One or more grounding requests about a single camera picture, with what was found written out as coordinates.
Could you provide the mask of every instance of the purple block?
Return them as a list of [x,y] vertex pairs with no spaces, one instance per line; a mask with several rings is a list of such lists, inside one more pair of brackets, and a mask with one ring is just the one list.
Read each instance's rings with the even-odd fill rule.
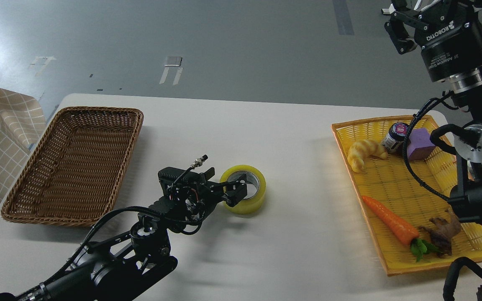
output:
[[435,145],[429,140],[426,128],[417,128],[410,133],[410,143],[407,146],[409,161],[425,160],[433,152]]

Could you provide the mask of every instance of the yellow tape roll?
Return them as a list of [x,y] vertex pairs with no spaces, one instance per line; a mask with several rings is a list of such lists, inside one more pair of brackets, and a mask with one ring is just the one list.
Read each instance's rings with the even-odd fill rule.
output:
[[222,177],[220,177],[220,182],[235,181],[241,175],[246,175],[247,184],[252,184],[256,187],[256,194],[254,194],[254,196],[248,196],[248,198],[245,197],[235,207],[230,207],[224,202],[224,207],[236,214],[256,212],[264,203],[266,188],[265,178],[259,170],[248,165],[237,165],[226,170],[222,174]]

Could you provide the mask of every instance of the croissant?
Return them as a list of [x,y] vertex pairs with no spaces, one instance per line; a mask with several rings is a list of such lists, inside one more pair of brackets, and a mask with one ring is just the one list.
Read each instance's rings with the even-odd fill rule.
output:
[[355,173],[364,171],[364,160],[369,156],[387,159],[388,153],[383,145],[371,139],[355,141],[349,148],[347,161]]

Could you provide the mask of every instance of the jar lid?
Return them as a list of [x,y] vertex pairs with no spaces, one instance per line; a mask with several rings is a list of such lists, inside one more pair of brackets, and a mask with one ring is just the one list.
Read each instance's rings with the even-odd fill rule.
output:
[[390,127],[388,133],[390,134],[390,137],[396,141],[404,141],[405,136],[407,135],[407,129],[408,125],[406,123],[396,122]]

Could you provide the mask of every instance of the screw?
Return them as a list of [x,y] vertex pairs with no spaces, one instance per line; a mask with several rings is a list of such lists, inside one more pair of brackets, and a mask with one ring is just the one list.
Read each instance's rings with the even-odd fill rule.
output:
[[167,247],[164,247],[161,249],[161,255],[162,256],[167,256],[169,254],[170,250]]

